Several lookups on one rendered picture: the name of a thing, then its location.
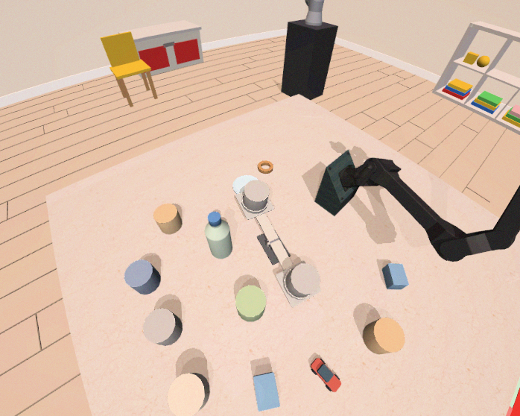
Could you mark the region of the brown wooden ring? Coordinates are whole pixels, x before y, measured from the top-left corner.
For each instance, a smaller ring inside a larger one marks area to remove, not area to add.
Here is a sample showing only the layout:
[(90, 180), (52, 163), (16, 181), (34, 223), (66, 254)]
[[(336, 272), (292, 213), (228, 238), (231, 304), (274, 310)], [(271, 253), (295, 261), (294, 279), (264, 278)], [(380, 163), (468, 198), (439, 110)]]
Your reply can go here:
[[(268, 169), (264, 169), (264, 168), (262, 168), (262, 166), (269, 166), (270, 168), (268, 168)], [(267, 161), (267, 160), (261, 161), (261, 162), (258, 164), (258, 170), (259, 170), (262, 174), (269, 174), (269, 173), (271, 173), (272, 170), (273, 170), (273, 164), (272, 164), (270, 161)]]

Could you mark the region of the light blue block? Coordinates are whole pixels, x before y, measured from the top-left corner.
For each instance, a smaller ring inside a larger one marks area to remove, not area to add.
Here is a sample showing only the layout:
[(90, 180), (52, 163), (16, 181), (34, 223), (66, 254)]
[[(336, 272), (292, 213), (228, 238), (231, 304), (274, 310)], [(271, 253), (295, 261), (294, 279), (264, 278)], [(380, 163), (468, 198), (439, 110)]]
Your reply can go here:
[(269, 372), (253, 377), (256, 390), (256, 403), (258, 411), (278, 408), (279, 394), (276, 387), (275, 373)]
[(388, 263), (382, 272), (387, 289), (399, 290), (409, 285), (403, 264)]

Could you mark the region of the brown cylinder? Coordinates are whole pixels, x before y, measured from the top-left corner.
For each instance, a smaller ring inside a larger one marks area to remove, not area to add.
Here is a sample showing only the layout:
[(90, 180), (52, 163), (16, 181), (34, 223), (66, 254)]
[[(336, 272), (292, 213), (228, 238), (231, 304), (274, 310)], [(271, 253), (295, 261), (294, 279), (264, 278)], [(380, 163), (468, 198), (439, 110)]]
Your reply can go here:
[(399, 352), (405, 345), (403, 329), (392, 318), (379, 318), (367, 324), (362, 337), (367, 349), (375, 354)]
[(153, 218), (162, 233), (168, 235), (176, 233), (183, 225), (183, 220), (177, 208), (172, 204), (163, 204), (157, 207), (153, 213)]

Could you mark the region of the dark blue cylinder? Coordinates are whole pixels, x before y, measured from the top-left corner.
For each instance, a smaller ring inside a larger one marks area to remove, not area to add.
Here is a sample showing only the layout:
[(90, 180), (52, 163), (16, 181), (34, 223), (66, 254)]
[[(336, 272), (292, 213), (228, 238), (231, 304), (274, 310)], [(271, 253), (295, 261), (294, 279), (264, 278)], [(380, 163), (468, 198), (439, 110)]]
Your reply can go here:
[(129, 287), (143, 295), (156, 291), (160, 285), (159, 272), (145, 259), (131, 262), (124, 272), (124, 279)]

